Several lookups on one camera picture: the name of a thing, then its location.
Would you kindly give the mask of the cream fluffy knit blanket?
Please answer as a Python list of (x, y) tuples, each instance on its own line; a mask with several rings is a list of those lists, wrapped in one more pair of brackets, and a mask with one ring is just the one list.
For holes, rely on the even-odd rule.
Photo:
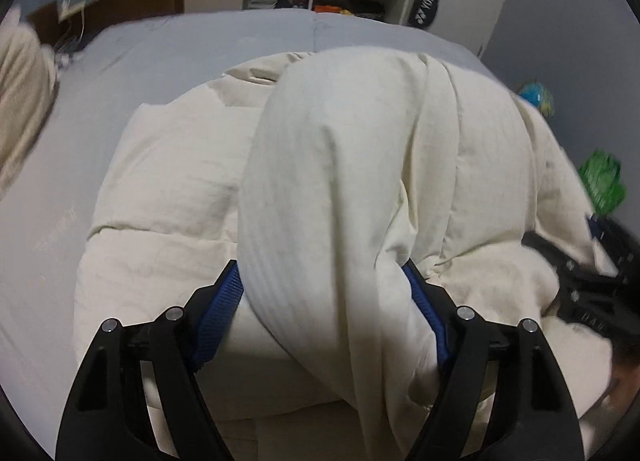
[(9, 9), (1, 22), (0, 138), (1, 193), (21, 172), (56, 96), (58, 70), (53, 49)]

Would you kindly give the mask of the green plastic bag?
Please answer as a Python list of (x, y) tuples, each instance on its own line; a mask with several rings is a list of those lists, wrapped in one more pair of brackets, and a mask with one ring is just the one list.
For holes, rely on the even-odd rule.
[(594, 213), (610, 215), (626, 199), (627, 189), (622, 183), (622, 163), (614, 155), (596, 150), (578, 168)]

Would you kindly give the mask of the light blue bed sheet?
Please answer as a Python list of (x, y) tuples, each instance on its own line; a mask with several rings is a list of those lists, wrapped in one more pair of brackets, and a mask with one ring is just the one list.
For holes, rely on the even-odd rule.
[(471, 51), (415, 28), (277, 10), (117, 25), (61, 74), (47, 123), (1, 202), (1, 384), (46, 452), (54, 450), (76, 369), (77, 266), (96, 196), (131, 114), (248, 60), (346, 46), (428, 52), (483, 70)]

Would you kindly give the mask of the blue globe toy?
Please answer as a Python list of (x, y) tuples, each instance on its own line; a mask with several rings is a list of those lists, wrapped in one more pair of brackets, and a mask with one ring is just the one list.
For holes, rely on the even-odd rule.
[(555, 114), (554, 98), (543, 83), (528, 82), (518, 88), (518, 95), (534, 106), (544, 117)]

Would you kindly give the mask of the brown wooden headboard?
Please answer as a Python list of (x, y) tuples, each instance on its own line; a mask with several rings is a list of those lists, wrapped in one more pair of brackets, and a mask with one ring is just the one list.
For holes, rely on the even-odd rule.
[(97, 0), (63, 19), (50, 2), (26, 17), (41, 43), (61, 49), (75, 42), (84, 49), (101, 32), (114, 25), (184, 13), (184, 0)]

